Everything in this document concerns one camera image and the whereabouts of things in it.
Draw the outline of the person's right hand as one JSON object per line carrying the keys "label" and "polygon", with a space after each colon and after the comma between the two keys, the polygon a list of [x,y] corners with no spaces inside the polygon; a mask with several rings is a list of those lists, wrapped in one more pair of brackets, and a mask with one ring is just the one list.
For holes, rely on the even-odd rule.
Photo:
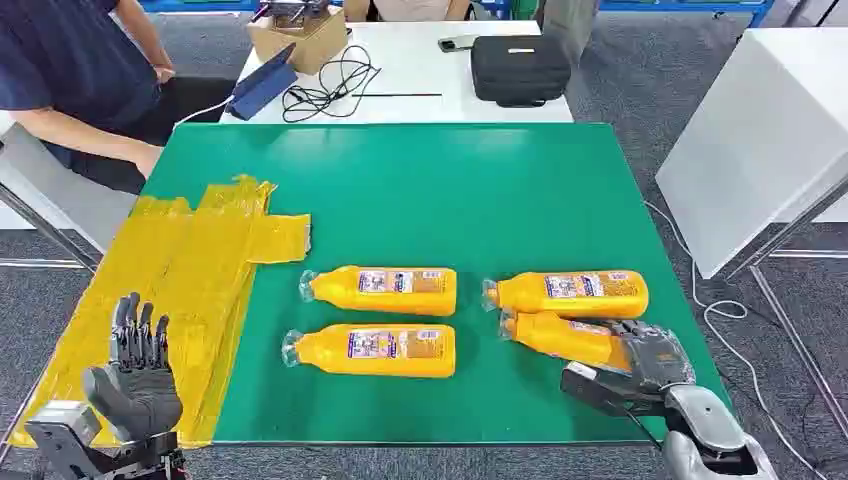
{"label": "person's right hand", "polygon": [[140,173],[148,179],[159,161],[164,148],[141,142],[133,147],[132,162]]}

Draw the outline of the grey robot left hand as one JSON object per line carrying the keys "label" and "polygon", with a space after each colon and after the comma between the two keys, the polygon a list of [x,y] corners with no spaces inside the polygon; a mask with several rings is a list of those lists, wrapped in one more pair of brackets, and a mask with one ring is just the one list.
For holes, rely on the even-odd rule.
{"label": "grey robot left hand", "polygon": [[112,315],[107,363],[82,374],[87,400],[121,442],[169,432],[183,412],[169,361],[169,317],[153,323],[153,309],[137,292],[121,297]]}

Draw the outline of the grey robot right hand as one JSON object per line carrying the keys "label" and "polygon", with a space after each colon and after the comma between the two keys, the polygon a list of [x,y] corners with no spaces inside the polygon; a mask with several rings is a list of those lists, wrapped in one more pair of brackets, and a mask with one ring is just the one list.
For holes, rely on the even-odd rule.
{"label": "grey robot right hand", "polygon": [[608,320],[620,341],[624,367],[602,369],[597,381],[625,396],[658,396],[675,385],[690,385],[695,372],[677,336],[642,320]]}

